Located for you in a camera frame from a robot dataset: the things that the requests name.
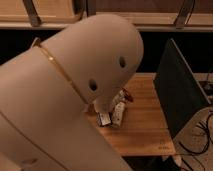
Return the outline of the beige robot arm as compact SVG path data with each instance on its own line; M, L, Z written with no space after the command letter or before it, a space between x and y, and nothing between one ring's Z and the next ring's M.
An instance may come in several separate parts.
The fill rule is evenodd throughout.
M88 121L136 72L143 40L112 14L83 19L0 66L0 152L22 171L132 171Z

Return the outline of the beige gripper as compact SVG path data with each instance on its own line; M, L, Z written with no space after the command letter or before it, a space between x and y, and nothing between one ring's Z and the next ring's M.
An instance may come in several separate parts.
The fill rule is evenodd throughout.
M112 99L111 106L115 107L112 114L112 124L115 127L119 127L122 123L123 114L125 112L125 106L126 106L124 102L127 101L126 95L127 95L127 92L124 89L122 89Z

